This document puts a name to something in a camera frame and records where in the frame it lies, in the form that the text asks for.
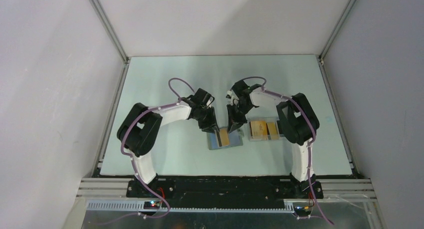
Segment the gold credit card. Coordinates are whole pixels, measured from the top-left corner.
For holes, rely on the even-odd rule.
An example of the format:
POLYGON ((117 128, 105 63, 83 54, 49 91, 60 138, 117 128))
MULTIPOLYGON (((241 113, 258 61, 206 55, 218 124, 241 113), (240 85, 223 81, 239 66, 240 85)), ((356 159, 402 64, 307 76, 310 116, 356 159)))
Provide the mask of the gold credit card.
POLYGON ((215 136, 219 148, 230 145, 230 136, 226 128, 220 128, 219 133, 216 133, 215 136))

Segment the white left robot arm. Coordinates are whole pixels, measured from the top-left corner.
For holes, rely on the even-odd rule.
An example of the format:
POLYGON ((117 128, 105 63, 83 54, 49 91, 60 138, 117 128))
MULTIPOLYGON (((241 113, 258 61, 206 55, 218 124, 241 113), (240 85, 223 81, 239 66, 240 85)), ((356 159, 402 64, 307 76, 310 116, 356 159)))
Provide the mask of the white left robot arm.
POLYGON ((120 152, 128 156, 135 178, 140 182, 138 190, 145 197, 153 197, 158 191, 152 150, 161 127, 170 123, 195 120, 202 132, 219 131, 215 109, 215 97, 202 88, 194 94, 181 97, 176 102, 148 107, 142 103, 133 105, 119 127, 116 137, 121 142, 120 152))

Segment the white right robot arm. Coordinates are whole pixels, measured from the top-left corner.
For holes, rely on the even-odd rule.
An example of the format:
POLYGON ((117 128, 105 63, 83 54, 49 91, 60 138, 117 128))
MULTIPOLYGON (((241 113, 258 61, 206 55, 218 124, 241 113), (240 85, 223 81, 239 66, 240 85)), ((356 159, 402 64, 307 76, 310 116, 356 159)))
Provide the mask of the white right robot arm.
POLYGON ((253 108, 275 109, 281 134, 292 144, 291 193, 304 198, 311 191, 313 164, 312 147, 316 141, 320 122, 303 93, 287 96, 267 90, 264 85, 247 85, 237 81, 227 91, 227 131, 232 133, 248 123, 247 114, 253 108))

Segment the clear plastic card box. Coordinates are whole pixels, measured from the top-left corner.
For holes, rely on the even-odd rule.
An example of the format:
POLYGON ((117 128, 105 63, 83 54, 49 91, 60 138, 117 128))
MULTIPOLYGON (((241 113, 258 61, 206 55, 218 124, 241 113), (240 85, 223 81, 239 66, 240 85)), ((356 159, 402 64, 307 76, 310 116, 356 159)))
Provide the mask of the clear plastic card box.
POLYGON ((250 141, 278 141, 285 138, 278 117, 253 117, 247 120, 250 141))

